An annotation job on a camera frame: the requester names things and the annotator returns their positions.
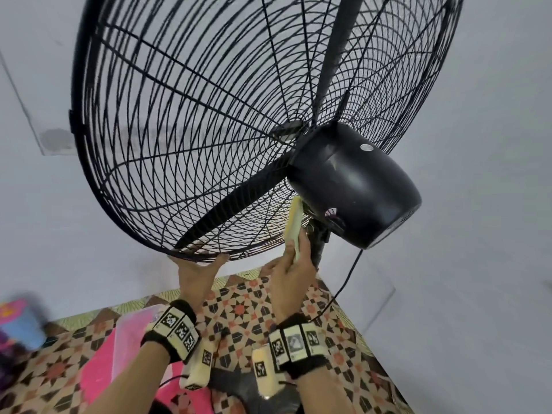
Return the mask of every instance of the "black motor housing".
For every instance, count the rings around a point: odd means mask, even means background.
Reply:
[[[298,140],[287,178],[329,229],[366,249],[422,204],[398,164],[350,126],[333,121]]]

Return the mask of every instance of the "forearm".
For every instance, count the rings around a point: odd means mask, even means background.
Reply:
[[[84,414],[147,414],[168,365],[169,354],[162,345],[145,343]]]
[[[343,387],[337,385],[322,366],[296,381],[305,414],[349,414],[352,405]]]

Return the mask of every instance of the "fan blade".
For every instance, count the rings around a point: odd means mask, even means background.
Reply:
[[[332,83],[332,78],[334,78],[336,70],[340,65],[341,55],[349,40],[350,33],[353,30],[354,24],[357,22],[356,20],[361,10],[362,1],[363,0],[341,0],[340,6],[337,9],[336,20],[332,27],[332,33],[329,36],[324,62],[322,62],[318,87],[316,87],[313,126],[316,125],[322,102],[324,101],[324,97],[326,97],[329,85]]]
[[[205,234],[228,221],[232,216],[252,205],[256,200],[275,187],[286,176],[289,159],[292,152],[284,153],[280,158],[272,161],[261,171],[254,174],[231,191],[223,200],[218,202],[199,221],[182,236],[175,248],[182,250],[187,245],[197,241]]]

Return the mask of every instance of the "fan grille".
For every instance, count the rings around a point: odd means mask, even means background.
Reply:
[[[135,239],[170,253],[309,123],[340,0],[88,0],[73,73],[79,156],[96,197]],[[389,153],[424,102],[462,0],[364,0],[320,109]],[[284,180],[199,241],[202,259],[279,245]]]

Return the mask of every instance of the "person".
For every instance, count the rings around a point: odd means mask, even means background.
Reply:
[[[299,255],[294,263],[295,247],[290,242],[282,257],[262,268],[262,275],[271,275],[272,309],[279,325],[301,312],[307,289],[315,280],[316,269],[310,258],[310,242],[303,229],[299,235]],[[221,254],[211,264],[200,266],[171,257],[178,266],[180,299],[186,301],[195,313],[203,306],[217,272],[228,258],[228,255]],[[144,342],[135,359],[87,407],[84,414],[148,414],[170,360],[171,356],[162,344]],[[295,383],[306,414],[353,412],[344,389],[335,383],[325,363],[300,375]]]

